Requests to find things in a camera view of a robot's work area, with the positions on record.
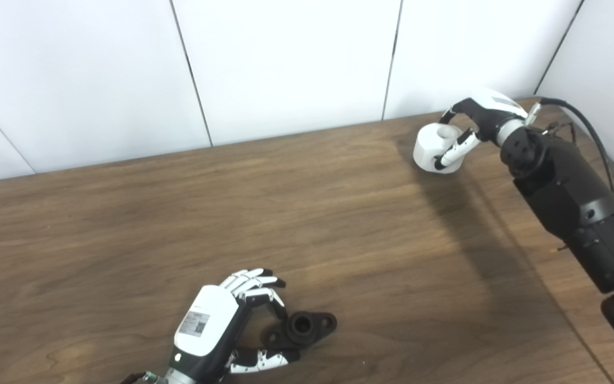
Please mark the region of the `black and white right hand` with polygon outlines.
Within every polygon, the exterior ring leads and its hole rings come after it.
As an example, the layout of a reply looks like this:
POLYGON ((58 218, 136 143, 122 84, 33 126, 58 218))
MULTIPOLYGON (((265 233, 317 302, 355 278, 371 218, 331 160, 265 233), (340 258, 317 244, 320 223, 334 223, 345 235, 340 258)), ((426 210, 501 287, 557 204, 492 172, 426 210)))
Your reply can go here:
POLYGON ((441 116, 439 124, 447 125, 458 114, 467 116, 475 123, 475 127, 460 134, 443 154, 436 155, 431 170, 445 170, 481 142, 497 143, 498 135, 505 130, 507 124, 515 121, 519 128, 528 117, 526 110, 514 100, 488 89, 477 90, 470 97, 451 105, 441 116))

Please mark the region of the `black and white left hand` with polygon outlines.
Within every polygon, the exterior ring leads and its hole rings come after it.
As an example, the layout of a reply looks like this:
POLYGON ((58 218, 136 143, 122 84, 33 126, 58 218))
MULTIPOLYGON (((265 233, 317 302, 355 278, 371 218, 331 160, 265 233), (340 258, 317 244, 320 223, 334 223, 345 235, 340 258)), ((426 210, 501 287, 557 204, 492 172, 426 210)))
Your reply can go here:
POLYGON ((268 305, 280 320, 287 309, 276 289, 285 282, 268 268, 242 269, 198 292, 174 335, 168 383, 219 383, 231 374, 277 369, 300 359, 295 349, 245 348, 238 342, 253 309, 268 305))

